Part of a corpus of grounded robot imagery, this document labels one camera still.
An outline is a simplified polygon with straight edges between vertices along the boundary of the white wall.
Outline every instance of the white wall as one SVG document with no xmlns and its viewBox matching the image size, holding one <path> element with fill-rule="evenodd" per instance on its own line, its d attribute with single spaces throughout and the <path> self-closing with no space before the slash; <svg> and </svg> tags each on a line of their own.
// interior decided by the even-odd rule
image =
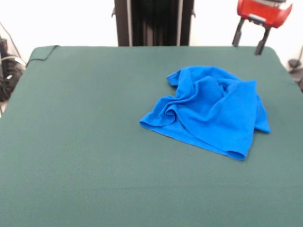
<svg viewBox="0 0 303 227">
<path fill-rule="evenodd" d="M 303 2 L 293 2 L 288 20 L 279 29 L 272 29 L 267 42 L 284 65 L 297 57 L 303 44 Z M 8 10 L 1 10 L 0 21 L 27 60 L 35 47 L 43 45 L 117 46 L 113 7 L 114 0 L 4 0 L 1 8 Z M 236 8 L 237 0 L 195 0 L 190 44 L 231 45 L 239 21 Z M 240 45 L 256 46 L 264 29 L 246 22 L 242 31 Z"/>
<path fill-rule="evenodd" d="M 0 21 L 26 61 L 37 46 L 118 44 L 116 18 L 111 18 L 114 0 L 1 2 Z"/>
</svg>

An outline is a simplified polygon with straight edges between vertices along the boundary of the green felt surface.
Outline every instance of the green felt surface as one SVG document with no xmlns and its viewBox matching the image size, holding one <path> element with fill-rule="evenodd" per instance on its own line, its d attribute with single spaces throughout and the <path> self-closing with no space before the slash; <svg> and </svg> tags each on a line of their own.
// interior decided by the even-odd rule
<svg viewBox="0 0 303 227">
<path fill-rule="evenodd" d="M 301 227 L 303 96 L 275 52 L 46 47 L 0 119 L 0 227 Z M 192 65 L 256 79 L 272 133 L 245 161 L 142 128 Z"/>
</svg>

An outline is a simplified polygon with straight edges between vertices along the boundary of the electrical cord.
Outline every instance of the electrical cord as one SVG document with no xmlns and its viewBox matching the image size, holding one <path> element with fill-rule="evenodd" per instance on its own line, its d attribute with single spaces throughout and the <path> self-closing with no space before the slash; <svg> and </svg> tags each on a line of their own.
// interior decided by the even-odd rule
<svg viewBox="0 0 303 227">
<path fill-rule="evenodd" d="M 0 21 L 0 26 L 3 28 L 3 30 L 6 32 L 6 34 L 8 34 L 9 39 L 11 40 L 11 43 L 13 44 L 13 46 L 14 46 L 16 52 L 17 52 L 18 57 L 21 58 L 21 55 L 20 55 L 20 53 L 19 53 L 19 50 L 18 50 L 18 48 L 16 47 L 16 45 L 15 45 L 15 43 L 14 43 L 14 41 L 13 41 L 11 35 L 10 35 L 10 33 L 5 29 L 5 27 L 3 26 L 3 24 L 1 23 L 1 21 Z"/>
</svg>

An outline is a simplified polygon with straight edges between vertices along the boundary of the blue towel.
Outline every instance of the blue towel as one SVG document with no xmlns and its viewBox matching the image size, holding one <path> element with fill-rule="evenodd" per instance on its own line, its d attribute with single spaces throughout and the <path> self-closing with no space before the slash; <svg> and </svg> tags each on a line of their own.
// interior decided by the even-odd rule
<svg viewBox="0 0 303 227">
<path fill-rule="evenodd" d="M 161 98 L 141 126 L 222 155 L 243 160 L 254 130 L 270 133 L 256 81 L 216 67 L 188 67 L 167 80 L 176 97 Z"/>
</svg>

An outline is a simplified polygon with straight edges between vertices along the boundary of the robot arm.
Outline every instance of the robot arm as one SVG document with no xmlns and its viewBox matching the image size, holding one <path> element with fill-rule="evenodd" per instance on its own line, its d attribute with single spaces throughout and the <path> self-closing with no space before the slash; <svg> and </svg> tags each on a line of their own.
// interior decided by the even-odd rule
<svg viewBox="0 0 303 227">
<path fill-rule="evenodd" d="M 272 27 L 279 28 L 292 10 L 292 4 L 285 7 L 286 0 L 239 0 L 238 15 L 241 17 L 232 45 L 237 47 L 245 20 L 262 25 L 265 33 L 257 45 L 255 55 L 261 55 Z"/>
</svg>

